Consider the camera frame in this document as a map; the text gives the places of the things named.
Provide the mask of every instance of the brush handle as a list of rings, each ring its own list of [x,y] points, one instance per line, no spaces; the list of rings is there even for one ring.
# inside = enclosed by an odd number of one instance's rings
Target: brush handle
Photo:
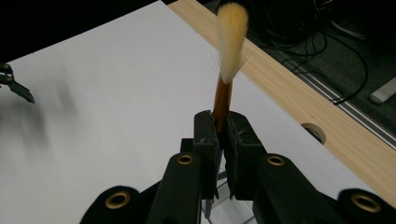
[[[216,88],[215,105],[212,112],[217,133],[222,133],[225,123],[227,122],[232,92],[233,82],[231,81],[225,84],[221,77],[219,77],[218,86]]]

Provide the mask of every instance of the black fabric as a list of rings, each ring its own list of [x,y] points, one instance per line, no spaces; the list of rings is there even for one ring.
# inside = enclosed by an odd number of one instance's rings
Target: black fabric
[[[0,7],[0,62],[8,63],[155,1],[7,1]],[[174,1],[163,0],[165,4]]]

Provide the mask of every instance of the calligraphy brush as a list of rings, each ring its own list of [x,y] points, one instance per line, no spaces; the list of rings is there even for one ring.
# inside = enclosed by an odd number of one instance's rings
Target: calligraphy brush
[[[242,67],[242,45],[248,30],[248,13],[236,3],[228,3],[218,10],[219,79],[212,117],[217,133],[222,133],[229,111],[233,77]]]

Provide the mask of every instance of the white table surface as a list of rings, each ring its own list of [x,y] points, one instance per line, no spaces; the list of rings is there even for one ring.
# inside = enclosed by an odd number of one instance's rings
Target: white table surface
[[[106,189],[160,180],[212,109],[217,55],[160,1],[10,62],[36,103],[0,89],[0,223],[79,223]],[[243,74],[231,110],[321,192],[372,191]]]

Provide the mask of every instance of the gray carpet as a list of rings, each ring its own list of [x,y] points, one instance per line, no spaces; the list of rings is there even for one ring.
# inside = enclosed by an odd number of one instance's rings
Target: gray carpet
[[[206,3],[204,6],[214,12],[218,4],[219,0]],[[342,18],[338,24],[346,29],[356,30],[357,26],[348,20],[350,18]],[[380,49],[366,41],[345,35],[339,29],[334,29],[329,22],[295,46],[263,41],[254,31],[249,31],[247,38],[284,64],[296,76],[309,74],[337,93],[327,96],[327,99],[343,96],[342,99],[346,99],[349,105],[356,107],[394,140],[396,96],[389,98],[382,105],[375,105],[369,100],[372,92],[396,77],[394,51]],[[296,53],[315,55],[307,57],[298,56]],[[340,104],[342,99],[333,102]]]

